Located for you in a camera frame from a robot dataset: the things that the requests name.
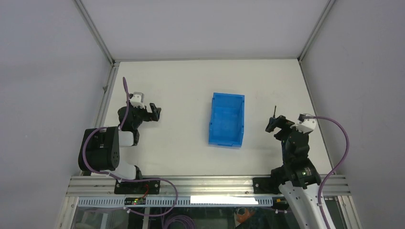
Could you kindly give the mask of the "aluminium frame post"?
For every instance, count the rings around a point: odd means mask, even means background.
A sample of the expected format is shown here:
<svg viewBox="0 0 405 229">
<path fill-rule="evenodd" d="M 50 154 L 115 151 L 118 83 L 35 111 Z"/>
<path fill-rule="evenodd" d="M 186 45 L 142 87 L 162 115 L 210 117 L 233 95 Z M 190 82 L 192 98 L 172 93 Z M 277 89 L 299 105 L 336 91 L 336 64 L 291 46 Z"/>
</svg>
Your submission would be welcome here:
<svg viewBox="0 0 405 229">
<path fill-rule="evenodd" d="M 85 4 L 82 0 L 73 0 L 73 3 L 77 7 L 79 13 L 81 14 L 86 26 L 88 27 L 90 33 L 92 34 L 93 38 L 95 39 L 97 45 L 99 46 L 100 50 L 102 51 L 103 55 L 110 63 L 110 65 L 114 65 L 115 60 L 112 57 L 110 51 L 107 48 L 106 43 L 104 42 L 100 32 L 98 31 L 94 21 L 92 20 Z"/>
<path fill-rule="evenodd" d="M 326 20 L 327 16 L 329 15 L 330 11 L 332 10 L 333 6 L 335 5 L 336 0 L 328 0 L 325 7 L 323 8 L 321 15 L 317 19 L 317 22 L 312 29 L 307 41 L 304 44 L 304 47 L 302 48 L 299 56 L 298 56 L 298 62 L 301 64 L 302 61 L 305 59 L 308 50 L 310 49 L 312 43 L 315 41 L 317 34 L 319 33 L 322 25 L 324 24 L 324 21 Z"/>
</svg>

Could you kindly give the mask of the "orange object below table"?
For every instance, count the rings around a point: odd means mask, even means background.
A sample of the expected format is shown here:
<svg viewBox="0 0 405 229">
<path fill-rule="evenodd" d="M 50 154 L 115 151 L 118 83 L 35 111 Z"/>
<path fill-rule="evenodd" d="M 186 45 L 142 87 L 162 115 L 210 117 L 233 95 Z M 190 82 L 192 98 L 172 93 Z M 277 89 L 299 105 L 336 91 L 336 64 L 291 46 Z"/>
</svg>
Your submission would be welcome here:
<svg viewBox="0 0 405 229">
<path fill-rule="evenodd" d="M 253 215 L 255 215 L 256 211 L 254 209 L 250 208 L 238 208 L 235 211 L 235 220 L 239 224 L 247 221 L 249 218 L 251 218 Z"/>
</svg>

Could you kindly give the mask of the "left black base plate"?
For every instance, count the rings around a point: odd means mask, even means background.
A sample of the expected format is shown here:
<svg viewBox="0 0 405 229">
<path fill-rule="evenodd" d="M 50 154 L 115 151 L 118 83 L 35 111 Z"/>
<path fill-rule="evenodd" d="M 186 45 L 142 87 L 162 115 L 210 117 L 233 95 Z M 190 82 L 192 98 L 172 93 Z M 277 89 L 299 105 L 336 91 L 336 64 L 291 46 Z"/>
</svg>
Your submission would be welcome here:
<svg viewBox="0 0 405 229">
<path fill-rule="evenodd" d="M 118 182 L 116 181 L 114 187 L 114 194 L 116 195 L 143 195 L 143 194 L 157 195 L 160 193 L 160 181 L 142 181 L 142 182 Z"/>
</svg>

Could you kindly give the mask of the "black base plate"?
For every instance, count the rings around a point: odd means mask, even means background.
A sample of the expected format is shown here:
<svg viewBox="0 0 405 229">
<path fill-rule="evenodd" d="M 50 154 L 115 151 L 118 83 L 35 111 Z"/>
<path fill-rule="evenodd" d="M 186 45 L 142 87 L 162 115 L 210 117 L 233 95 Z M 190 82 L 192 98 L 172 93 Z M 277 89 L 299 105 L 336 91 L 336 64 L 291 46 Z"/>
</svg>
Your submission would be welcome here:
<svg viewBox="0 0 405 229">
<path fill-rule="evenodd" d="M 116 195 L 143 195 L 143 194 L 157 195 L 160 193 L 160 181 L 142 181 L 142 182 L 118 182 L 116 181 L 114 187 L 114 194 Z"/>
<path fill-rule="evenodd" d="M 272 177 L 254 177 L 253 189 L 255 194 L 281 194 L 278 186 L 280 183 Z"/>
</svg>

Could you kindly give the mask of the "blue plastic bin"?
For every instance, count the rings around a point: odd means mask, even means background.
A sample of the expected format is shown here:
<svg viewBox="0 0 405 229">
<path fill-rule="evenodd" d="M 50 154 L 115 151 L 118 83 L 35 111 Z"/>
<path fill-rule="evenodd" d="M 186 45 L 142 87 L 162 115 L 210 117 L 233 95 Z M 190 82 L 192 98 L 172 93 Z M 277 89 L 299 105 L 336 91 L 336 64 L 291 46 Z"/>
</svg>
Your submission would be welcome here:
<svg viewBox="0 0 405 229">
<path fill-rule="evenodd" d="M 245 96 L 213 93 L 208 143 L 213 146 L 237 147 L 245 131 Z"/>
</svg>

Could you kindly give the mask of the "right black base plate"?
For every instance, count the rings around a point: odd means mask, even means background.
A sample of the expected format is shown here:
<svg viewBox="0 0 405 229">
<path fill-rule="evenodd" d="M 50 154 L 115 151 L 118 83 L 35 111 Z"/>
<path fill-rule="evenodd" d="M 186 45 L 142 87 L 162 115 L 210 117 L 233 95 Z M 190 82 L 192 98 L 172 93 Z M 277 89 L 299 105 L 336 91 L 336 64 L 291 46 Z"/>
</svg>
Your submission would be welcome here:
<svg viewBox="0 0 405 229">
<path fill-rule="evenodd" d="M 280 183 L 272 177 L 254 177 L 253 189 L 255 194 L 281 194 L 278 186 Z"/>
</svg>

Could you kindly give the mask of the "small black circuit board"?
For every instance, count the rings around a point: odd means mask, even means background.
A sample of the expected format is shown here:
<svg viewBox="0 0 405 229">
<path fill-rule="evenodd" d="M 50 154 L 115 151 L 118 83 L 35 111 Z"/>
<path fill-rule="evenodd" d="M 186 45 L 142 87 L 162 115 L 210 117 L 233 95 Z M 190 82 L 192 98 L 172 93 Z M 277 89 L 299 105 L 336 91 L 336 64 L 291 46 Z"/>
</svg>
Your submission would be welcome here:
<svg viewBox="0 0 405 229">
<path fill-rule="evenodd" d="M 146 198 L 125 198 L 125 206 L 145 205 Z"/>
</svg>

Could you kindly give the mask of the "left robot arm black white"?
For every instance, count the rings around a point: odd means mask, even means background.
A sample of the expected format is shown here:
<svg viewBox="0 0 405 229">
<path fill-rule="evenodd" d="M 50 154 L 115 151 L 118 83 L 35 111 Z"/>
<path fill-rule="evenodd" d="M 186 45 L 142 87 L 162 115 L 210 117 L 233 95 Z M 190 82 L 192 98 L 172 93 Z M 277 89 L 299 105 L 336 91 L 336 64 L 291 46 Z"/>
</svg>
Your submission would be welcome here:
<svg viewBox="0 0 405 229">
<path fill-rule="evenodd" d="M 85 130 L 78 165 L 82 171 L 113 177 L 125 181 L 125 187 L 132 194 L 143 190 L 143 176 L 138 166 L 129 164 L 120 156 L 120 149 L 137 146 L 138 128 L 143 122 L 157 122 L 161 108 L 154 103 L 147 107 L 128 105 L 121 107 L 117 114 L 119 125 Z"/>
</svg>

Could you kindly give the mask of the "left aluminium frame post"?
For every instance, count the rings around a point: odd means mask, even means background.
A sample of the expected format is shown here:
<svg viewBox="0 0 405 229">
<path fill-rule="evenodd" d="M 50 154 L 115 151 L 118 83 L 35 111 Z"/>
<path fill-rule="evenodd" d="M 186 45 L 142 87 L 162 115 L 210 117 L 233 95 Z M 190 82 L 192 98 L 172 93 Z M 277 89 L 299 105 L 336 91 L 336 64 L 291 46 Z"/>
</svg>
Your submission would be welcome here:
<svg viewBox="0 0 405 229">
<path fill-rule="evenodd" d="M 100 50 L 102 51 L 103 55 L 110 63 L 110 65 L 114 65 L 115 60 L 112 57 L 110 51 L 107 48 L 106 43 L 104 42 L 100 32 L 98 31 L 94 21 L 92 20 L 85 4 L 82 0 L 73 0 L 73 3 L 77 7 L 79 13 L 81 14 L 86 26 L 88 27 L 90 33 L 92 34 L 93 38 L 95 39 L 97 45 L 99 46 Z"/>
</svg>

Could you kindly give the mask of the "aluminium front rail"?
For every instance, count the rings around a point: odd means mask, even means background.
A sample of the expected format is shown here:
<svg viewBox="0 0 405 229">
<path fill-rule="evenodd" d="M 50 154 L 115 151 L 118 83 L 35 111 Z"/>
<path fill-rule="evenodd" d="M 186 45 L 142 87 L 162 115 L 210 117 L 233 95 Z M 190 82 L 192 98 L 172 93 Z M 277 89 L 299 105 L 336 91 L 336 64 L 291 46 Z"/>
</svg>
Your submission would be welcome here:
<svg viewBox="0 0 405 229">
<path fill-rule="evenodd" d="M 176 193 L 180 197 L 194 195 L 205 196 L 264 196 L 270 194 L 255 194 L 253 189 L 254 177 L 269 177 L 265 175 L 253 176 L 165 176 L 166 180 L 160 182 L 160 193 L 156 197 L 173 197 Z M 110 197 L 128 196 L 141 197 L 141 195 L 116 195 L 114 187 L 116 180 L 104 176 L 75 176 L 71 177 L 67 188 L 68 197 Z"/>
</svg>

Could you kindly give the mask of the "right aluminium frame post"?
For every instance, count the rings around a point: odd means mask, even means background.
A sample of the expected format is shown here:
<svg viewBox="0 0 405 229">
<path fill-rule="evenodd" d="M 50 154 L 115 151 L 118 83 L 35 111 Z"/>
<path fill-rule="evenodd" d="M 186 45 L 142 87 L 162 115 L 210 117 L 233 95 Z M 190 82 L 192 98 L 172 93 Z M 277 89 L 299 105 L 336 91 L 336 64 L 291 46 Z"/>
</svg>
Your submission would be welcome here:
<svg viewBox="0 0 405 229">
<path fill-rule="evenodd" d="M 302 48 L 299 56 L 298 56 L 298 62 L 301 64 L 302 61 L 305 59 L 308 50 L 310 49 L 312 43 L 315 41 L 317 34 L 319 33 L 322 25 L 324 24 L 324 21 L 326 20 L 327 16 L 329 15 L 330 11 L 332 10 L 333 6 L 335 5 L 336 0 L 328 0 L 325 7 L 323 8 L 321 15 L 317 19 L 317 22 L 312 29 L 307 41 L 304 44 L 304 47 Z"/>
</svg>

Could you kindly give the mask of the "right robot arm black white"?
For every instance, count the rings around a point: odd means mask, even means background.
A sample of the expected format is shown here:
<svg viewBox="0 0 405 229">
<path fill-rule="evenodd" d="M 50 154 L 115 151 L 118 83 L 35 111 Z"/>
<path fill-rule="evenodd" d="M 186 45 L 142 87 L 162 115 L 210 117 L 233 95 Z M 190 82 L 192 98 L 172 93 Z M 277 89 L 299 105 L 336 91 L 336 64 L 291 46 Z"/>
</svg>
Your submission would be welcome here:
<svg viewBox="0 0 405 229">
<path fill-rule="evenodd" d="M 300 114 L 298 123 L 284 116 L 271 117 L 266 132 L 281 142 L 282 166 L 270 174 L 270 189 L 281 193 L 287 200 L 296 221 L 302 229 L 335 228 L 321 191 L 321 177 L 309 159 L 309 134 L 317 123 Z"/>
</svg>

